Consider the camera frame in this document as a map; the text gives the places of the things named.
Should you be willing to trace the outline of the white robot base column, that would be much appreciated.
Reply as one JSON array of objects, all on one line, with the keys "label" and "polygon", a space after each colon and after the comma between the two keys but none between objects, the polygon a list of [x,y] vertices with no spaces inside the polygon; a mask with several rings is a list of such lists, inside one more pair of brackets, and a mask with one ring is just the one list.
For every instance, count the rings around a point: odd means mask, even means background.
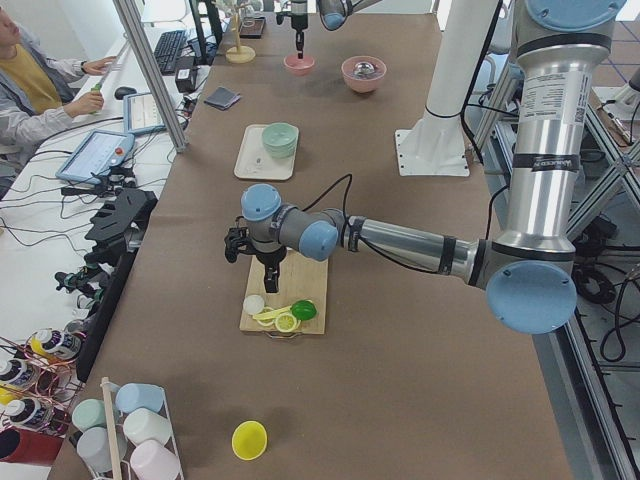
[{"label": "white robot base column", "polygon": [[424,113],[410,130],[398,130],[396,157],[402,176],[469,175],[462,130],[467,93],[474,86],[485,40],[500,3],[454,1],[442,34]]}]

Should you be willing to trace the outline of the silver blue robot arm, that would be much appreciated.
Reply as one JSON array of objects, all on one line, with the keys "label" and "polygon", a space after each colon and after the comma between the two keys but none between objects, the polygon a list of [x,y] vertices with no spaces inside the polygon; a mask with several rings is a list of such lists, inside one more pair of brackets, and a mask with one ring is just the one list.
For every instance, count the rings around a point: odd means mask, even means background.
[{"label": "silver blue robot arm", "polygon": [[255,256],[267,290],[276,292],[288,251],[323,261],[337,247],[366,247],[407,269],[453,275],[483,289],[493,315],[513,330],[543,334],[565,325],[577,302],[567,223],[591,78],[610,53],[622,3],[520,1],[514,9],[524,82],[507,221],[496,238],[466,242],[341,209],[315,213],[256,184],[242,195],[242,213],[225,238],[226,259]]}]

